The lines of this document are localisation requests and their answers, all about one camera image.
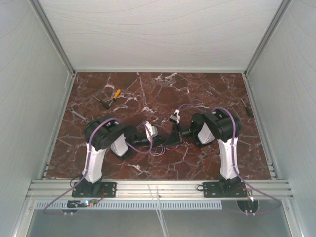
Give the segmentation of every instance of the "red marble surface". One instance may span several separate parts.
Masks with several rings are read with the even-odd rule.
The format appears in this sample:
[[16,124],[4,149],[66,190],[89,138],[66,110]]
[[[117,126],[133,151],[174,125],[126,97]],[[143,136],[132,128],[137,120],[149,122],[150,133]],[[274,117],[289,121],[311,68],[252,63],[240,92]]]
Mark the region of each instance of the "red marble surface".
[[[108,101],[121,89],[109,110],[92,96]],[[78,73],[58,134],[46,178],[73,178],[84,168],[86,122],[69,112],[73,108],[89,120],[112,114],[125,124],[138,126],[148,120],[162,135],[171,131],[169,117],[181,104],[191,103],[203,110],[224,106],[235,112],[242,123],[237,145],[238,167],[246,179],[270,179],[258,130],[240,99],[248,103],[241,74],[204,73]],[[181,125],[189,125],[194,108],[184,108]],[[154,157],[133,152],[121,161],[107,152],[102,166],[108,179],[218,179],[218,143],[199,149],[182,145]]]

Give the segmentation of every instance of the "yellow screwdriver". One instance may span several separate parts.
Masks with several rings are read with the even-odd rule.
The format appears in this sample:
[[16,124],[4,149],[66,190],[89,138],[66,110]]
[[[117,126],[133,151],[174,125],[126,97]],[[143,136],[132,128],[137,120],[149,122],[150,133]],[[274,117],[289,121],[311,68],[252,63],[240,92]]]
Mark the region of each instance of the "yellow screwdriver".
[[119,95],[120,95],[120,89],[118,89],[118,91],[113,96],[112,101],[110,102],[109,106],[117,99]]

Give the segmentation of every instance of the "mounting plate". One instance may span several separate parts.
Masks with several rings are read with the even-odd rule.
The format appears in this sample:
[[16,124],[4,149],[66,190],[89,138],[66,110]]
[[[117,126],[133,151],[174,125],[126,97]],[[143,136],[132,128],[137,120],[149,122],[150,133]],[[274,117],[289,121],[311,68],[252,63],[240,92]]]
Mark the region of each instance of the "mounting plate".
[[117,183],[116,182],[105,182],[102,181],[100,184],[100,189],[95,195],[89,195],[85,191],[84,186],[78,185],[75,190],[73,190],[73,198],[101,198],[103,195],[102,189],[105,190],[103,198],[115,198],[117,195]]
[[219,186],[219,182],[203,182],[203,195],[205,198],[246,198],[247,191],[243,182],[238,183],[229,193],[224,193]]

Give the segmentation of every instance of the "black mounting bracket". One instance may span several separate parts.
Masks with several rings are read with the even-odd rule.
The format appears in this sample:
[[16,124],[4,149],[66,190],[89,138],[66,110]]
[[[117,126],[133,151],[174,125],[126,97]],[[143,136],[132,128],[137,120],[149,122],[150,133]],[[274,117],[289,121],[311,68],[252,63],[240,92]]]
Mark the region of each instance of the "black mounting bracket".
[[96,192],[89,192],[89,189],[86,188],[85,185],[79,184],[72,193],[73,198],[115,198],[117,195],[117,183],[116,182],[107,182],[101,181],[98,185],[98,189]]
[[248,193],[242,188],[246,188],[243,182],[238,183],[234,186],[234,189],[229,190],[229,192],[224,192],[220,182],[204,182],[203,186],[203,196],[205,198],[246,198]]

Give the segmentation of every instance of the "screwdriver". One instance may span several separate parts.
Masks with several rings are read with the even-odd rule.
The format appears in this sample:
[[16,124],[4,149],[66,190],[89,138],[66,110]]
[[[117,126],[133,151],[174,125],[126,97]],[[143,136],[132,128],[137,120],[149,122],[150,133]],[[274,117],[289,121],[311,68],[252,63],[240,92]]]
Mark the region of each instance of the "screwdriver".
[[253,118],[253,112],[251,111],[251,109],[250,109],[248,106],[246,106],[245,102],[244,102],[242,99],[241,99],[241,101],[242,101],[243,104],[245,105],[245,108],[246,108],[246,110],[247,110],[248,115],[249,115],[251,118]]
[[103,100],[99,100],[97,97],[95,97],[95,96],[93,96],[97,101],[99,101],[100,102],[100,104],[101,105],[103,105],[105,108],[107,108],[107,109],[109,109],[110,108],[110,106],[107,104],[107,103],[105,103]]
[[112,98],[112,101],[110,102],[109,104],[109,107],[110,105],[117,99],[117,97],[120,95],[120,89],[118,89],[118,91],[115,93],[115,95],[113,96]]

